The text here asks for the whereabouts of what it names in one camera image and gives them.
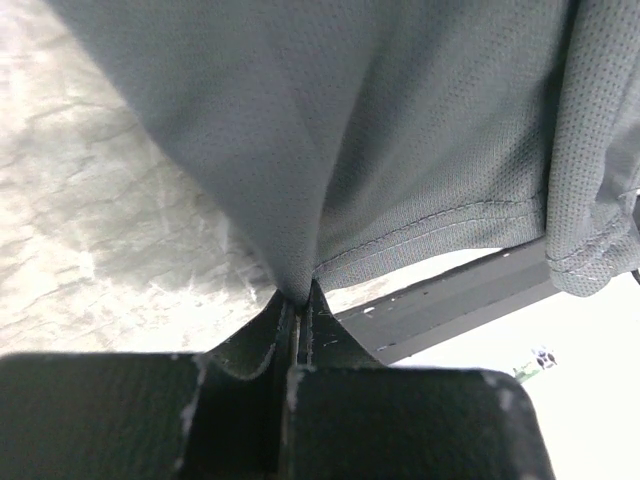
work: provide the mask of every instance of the gray cloth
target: gray cloth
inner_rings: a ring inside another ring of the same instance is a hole
[[[547,234],[640,265],[640,2],[49,0],[299,303]]]

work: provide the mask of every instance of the marble surface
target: marble surface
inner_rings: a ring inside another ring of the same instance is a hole
[[[215,346],[274,291],[39,0],[0,5],[0,354]],[[329,292],[350,308],[486,252]]]

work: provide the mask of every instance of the white surface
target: white surface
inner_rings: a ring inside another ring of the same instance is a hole
[[[558,367],[524,383],[558,480],[640,479],[640,287],[558,294],[398,362],[511,372],[544,343]]]

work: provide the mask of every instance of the beige marbled surface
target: beige marbled surface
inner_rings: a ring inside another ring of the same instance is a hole
[[[204,350],[274,288],[40,0],[0,4],[0,354]],[[478,256],[329,292],[344,310]]]

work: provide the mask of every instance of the garment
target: garment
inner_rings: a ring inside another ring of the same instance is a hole
[[[298,303],[546,234],[640,266],[640,1],[48,0]]]

